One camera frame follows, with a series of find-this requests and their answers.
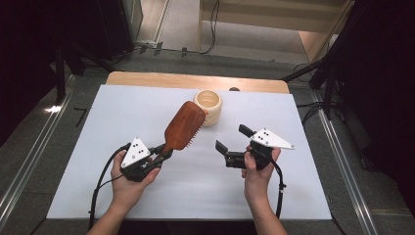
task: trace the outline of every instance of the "white table surface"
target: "white table surface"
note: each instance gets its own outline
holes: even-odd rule
[[[164,143],[164,130],[181,105],[197,89],[102,85],[73,150],[47,218],[89,218],[93,190],[113,152],[135,136],[147,147]],[[217,91],[223,99],[219,122],[203,127],[189,148],[174,151],[156,181],[127,218],[252,219],[244,197],[241,171],[225,166],[215,148],[219,140],[232,152],[243,152],[249,138],[239,124],[252,130],[268,128],[294,144],[282,150],[278,165],[287,188],[281,219],[331,219],[314,160],[293,96],[290,94]],[[110,179],[110,170],[106,180]],[[279,178],[273,173],[268,195],[276,209]],[[112,199],[111,184],[99,193],[96,216]]]

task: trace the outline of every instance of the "metal rail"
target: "metal rail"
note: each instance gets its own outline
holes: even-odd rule
[[[21,168],[19,169],[6,193],[2,196],[0,203],[0,232],[3,230],[10,214],[12,213],[13,208],[15,207],[20,195],[22,194],[24,186],[36,168],[37,162],[42,156],[43,150],[48,144],[48,141],[52,136],[55,127],[61,119],[61,116],[64,113],[65,108],[67,107],[67,104],[70,100],[74,85],[75,76],[71,75],[67,82],[68,93],[62,101],[61,109],[58,112],[51,113],[51,115],[49,115],[45,125],[40,131],[40,134],[37,136],[36,141],[27,154],[27,157],[25,158]]]
[[[312,91],[312,96],[314,101],[322,101],[320,95],[317,94],[316,91]],[[378,231],[376,229],[376,225],[373,221],[371,213],[369,212],[363,195],[360,192],[353,172],[351,171],[351,168],[348,164],[346,154],[343,151],[335,127],[333,126],[332,122],[327,119],[323,110],[320,110],[318,115],[320,116],[324,130],[326,131],[327,137],[329,138],[329,142],[333,149],[336,162],[339,165],[340,172],[346,184],[346,189],[350,195],[351,202],[353,203],[353,207],[359,219],[362,230],[366,235],[377,235]]]

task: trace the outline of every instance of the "handheld controller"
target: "handheld controller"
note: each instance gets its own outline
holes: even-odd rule
[[[259,131],[252,131],[243,124],[239,125],[239,131],[251,139],[251,154],[256,161],[256,169],[264,169],[272,158],[273,148],[294,149],[294,145],[285,141],[272,131],[263,128]],[[216,140],[216,150],[225,157],[226,166],[234,168],[246,168],[244,154],[246,152],[229,152],[228,148]]]
[[[149,161],[152,154],[158,155],[164,144],[157,148],[148,149],[140,138],[135,137],[121,163],[121,172],[128,180],[141,182],[147,174],[156,167],[161,167],[162,162],[169,159],[173,151],[163,154],[160,158]]]

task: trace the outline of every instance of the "human hand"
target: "human hand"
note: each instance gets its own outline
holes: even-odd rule
[[[274,161],[277,161],[280,156],[281,149],[275,148],[271,155]],[[274,165],[269,164],[262,170],[256,170],[256,162],[254,156],[251,155],[250,147],[244,155],[245,166],[247,169],[242,169],[242,177],[245,178],[245,198],[249,204],[267,201],[268,200],[268,183],[271,179]]]
[[[111,170],[111,178],[122,175],[119,168],[124,156],[125,151],[121,151],[115,156],[113,169]],[[113,210],[127,214],[138,203],[143,195],[144,189],[155,181],[160,170],[160,168],[153,169],[141,182],[129,181],[125,177],[112,181],[113,201],[110,207]]]

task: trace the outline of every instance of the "person's arm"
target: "person's arm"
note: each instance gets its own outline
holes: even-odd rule
[[[272,158],[277,161],[280,149],[272,151]],[[271,179],[274,165],[269,164],[263,170],[256,170],[256,162],[250,152],[245,153],[245,166],[242,177],[245,178],[245,198],[253,214],[254,224],[258,235],[287,234],[283,225],[269,205],[268,183]]]
[[[122,173],[119,168],[125,151],[119,152],[114,158],[113,169],[111,170],[111,178],[116,178]],[[160,169],[153,169],[142,182],[133,182],[121,177],[112,182],[113,184],[113,200],[110,207],[97,223],[89,230],[88,235],[110,235],[116,234],[121,226],[122,221],[128,212],[138,203],[143,195],[144,189],[155,181]]]

